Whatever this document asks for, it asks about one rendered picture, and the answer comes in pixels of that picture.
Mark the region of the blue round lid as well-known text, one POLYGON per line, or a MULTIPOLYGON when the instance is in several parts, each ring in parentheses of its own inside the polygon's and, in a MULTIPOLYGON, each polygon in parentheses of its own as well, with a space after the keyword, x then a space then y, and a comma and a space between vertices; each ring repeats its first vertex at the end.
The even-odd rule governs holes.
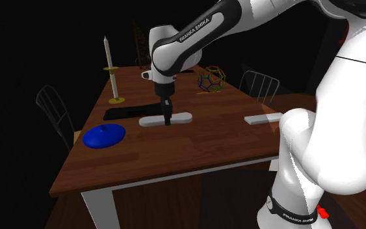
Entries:
POLYGON ((118 124, 102 124, 88 130, 83 143, 93 149, 102 149, 114 146, 125 137, 125 128, 118 124))

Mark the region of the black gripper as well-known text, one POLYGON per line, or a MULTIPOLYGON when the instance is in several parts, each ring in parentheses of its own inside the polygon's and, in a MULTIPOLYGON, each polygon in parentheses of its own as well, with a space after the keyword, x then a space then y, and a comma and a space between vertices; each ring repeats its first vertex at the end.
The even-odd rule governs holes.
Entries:
POLYGON ((163 116, 164 116, 164 124, 166 126, 169 126, 171 124, 170 121, 171 121, 172 109, 173 109, 172 101, 169 97, 174 95, 174 93, 175 93, 175 83, 171 82, 171 83, 167 83, 167 84, 162 84, 162 83, 154 82, 154 89, 155 89, 155 94, 157 96, 161 97, 160 100, 161 100, 161 107, 162 107, 163 116))

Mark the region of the wooden table with white legs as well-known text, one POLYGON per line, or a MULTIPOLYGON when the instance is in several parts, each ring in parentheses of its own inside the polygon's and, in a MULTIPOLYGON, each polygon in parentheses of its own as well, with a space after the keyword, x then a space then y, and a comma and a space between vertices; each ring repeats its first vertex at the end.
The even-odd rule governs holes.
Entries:
POLYGON ((50 195, 81 194, 96 229, 196 229, 199 174, 264 163, 278 155, 278 124, 250 125, 246 116, 271 109, 231 85, 205 94, 196 85, 199 66, 180 74, 174 112, 188 124, 142 127, 119 119, 124 139, 91 149, 77 141, 50 195))

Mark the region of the white flat oblong remote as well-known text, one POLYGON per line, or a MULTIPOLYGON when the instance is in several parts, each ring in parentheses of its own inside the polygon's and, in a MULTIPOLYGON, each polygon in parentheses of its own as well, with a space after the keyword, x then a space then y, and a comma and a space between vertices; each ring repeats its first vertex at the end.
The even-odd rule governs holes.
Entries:
MULTIPOLYGON (((170 119, 171 124, 188 124, 192 122, 193 116, 191 113, 174 113, 170 119)), ((145 116, 139 119, 139 125, 142 127, 165 126, 166 122, 163 115, 145 116)))

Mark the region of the black flat keyboard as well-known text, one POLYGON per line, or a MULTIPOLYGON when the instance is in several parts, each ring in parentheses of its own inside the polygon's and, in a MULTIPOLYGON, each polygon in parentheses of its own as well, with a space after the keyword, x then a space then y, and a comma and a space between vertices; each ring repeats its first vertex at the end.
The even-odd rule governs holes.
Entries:
POLYGON ((155 116, 163 113, 160 103, 132 107, 117 107, 105 111, 104 120, 117 120, 143 116, 155 116))

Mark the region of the cream candle on gold holder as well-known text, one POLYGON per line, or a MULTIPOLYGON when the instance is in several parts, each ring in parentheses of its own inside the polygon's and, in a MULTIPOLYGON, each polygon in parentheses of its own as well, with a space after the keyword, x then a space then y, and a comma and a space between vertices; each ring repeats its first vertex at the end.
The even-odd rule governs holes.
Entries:
POLYGON ((106 67, 106 70, 109 72, 109 75, 110 75, 112 93, 113 93, 113 98, 111 98, 109 100, 109 103, 110 104, 122 103, 125 101, 125 99, 119 97, 119 94, 118 94, 118 88, 117 88, 116 79, 114 76, 114 71, 116 70, 116 68, 112 65, 111 50, 110 50, 110 46, 109 46, 109 41, 107 40, 106 36, 104 36, 103 43, 105 46, 105 54, 106 54, 107 65, 108 65, 106 67))

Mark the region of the white flat bar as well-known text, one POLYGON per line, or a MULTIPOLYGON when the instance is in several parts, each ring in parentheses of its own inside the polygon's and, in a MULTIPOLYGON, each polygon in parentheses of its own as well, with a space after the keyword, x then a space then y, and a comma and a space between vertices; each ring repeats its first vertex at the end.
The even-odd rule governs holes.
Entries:
POLYGON ((244 121, 250 125, 266 124, 271 122, 279 122, 283 113, 270 113, 262 115, 245 116, 244 121))

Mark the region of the dark brown tall lattice object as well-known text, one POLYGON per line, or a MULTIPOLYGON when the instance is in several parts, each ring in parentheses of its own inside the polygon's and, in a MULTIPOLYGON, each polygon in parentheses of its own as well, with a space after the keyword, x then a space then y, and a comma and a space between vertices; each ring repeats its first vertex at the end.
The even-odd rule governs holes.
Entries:
POLYGON ((132 20, 135 46, 137 49, 137 59, 135 63, 141 70, 149 70, 151 64, 148 38, 139 28, 135 20, 132 20))

